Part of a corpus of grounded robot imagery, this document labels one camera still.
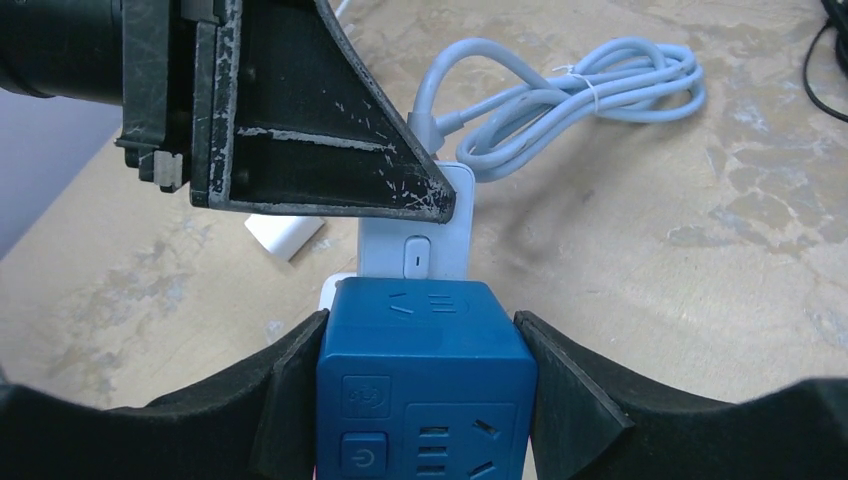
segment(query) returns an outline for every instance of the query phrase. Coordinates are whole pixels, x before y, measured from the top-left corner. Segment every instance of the white rectangular object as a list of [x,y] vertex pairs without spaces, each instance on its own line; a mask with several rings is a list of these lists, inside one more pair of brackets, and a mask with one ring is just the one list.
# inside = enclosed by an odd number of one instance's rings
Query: white rectangular object
[[321,217],[251,215],[244,222],[250,233],[273,255],[285,261],[324,225]]
[[474,172],[456,162],[436,162],[456,190],[450,222],[385,218],[359,220],[357,275],[379,278],[466,280],[474,216]]

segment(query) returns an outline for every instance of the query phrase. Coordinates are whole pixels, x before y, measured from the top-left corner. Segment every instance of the switch button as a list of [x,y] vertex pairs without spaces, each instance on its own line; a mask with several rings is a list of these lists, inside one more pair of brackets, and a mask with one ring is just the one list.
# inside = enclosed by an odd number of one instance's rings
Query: switch button
[[382,478],[386,476],[386,434],[346,433],[342,437],[342,476]]
[[409,237],[403,249],[403,278],[424,279],[430,275],[430,240]]

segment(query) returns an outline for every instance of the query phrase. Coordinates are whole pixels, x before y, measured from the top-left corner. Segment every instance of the power button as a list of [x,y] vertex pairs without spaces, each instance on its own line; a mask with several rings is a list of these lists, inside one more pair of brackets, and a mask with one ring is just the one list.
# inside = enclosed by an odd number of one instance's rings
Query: power button
[[342,476],[381,478],[386,476],[386,434],[346,433],[342,437]]

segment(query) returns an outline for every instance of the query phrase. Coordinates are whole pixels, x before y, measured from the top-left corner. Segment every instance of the black cable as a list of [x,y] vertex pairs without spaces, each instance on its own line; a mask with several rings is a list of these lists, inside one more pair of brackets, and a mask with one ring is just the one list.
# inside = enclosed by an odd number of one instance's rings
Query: black cable
[[[821,111],[830,115],[831,117],[848,123],[848,114],[842,113],[838,110],[834,110],[833,108],[829,107],[824,102],[822,102],[818,96],[816,96],[815,92],[813,92],[813,88],[810,86],[810,79],[807,76],[807,69],[810,66],[810,58],[813,56],[813,50],[815,50],[816,45],[819,43],[819,40],[821,39],[821,36],[824,34],[824,32],[830,30],[833,27],[833,22],[831,20],[828,20],[827,22],[825,22],[821,30],[819,30],[819,33],[817,33],[816,36],[813,37],[813,41],[812,43],[810,43],[810,49],[807,50],[807,55],[804,57],[804,66],[801,70],[801,81],[804,84],[804,91],[807,92],[807,96],[810,97],[810,100],[815,106],[819,107]],[[843,39],[841,36],[837,36],[836,59],[843,72],[846,70],[845,66],[848,65],[848,57],[845,56],[846,52],[848,52],[848,48],[846,48],[845,39]]]

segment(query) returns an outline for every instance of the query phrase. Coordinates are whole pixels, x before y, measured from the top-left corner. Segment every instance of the blue power strip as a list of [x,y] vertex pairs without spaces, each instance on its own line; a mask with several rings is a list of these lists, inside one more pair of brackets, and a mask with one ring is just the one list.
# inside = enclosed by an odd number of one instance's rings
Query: blue power strip
[[518,480],[537,366],[479,282],[348,278],[317,372],[317,478]]

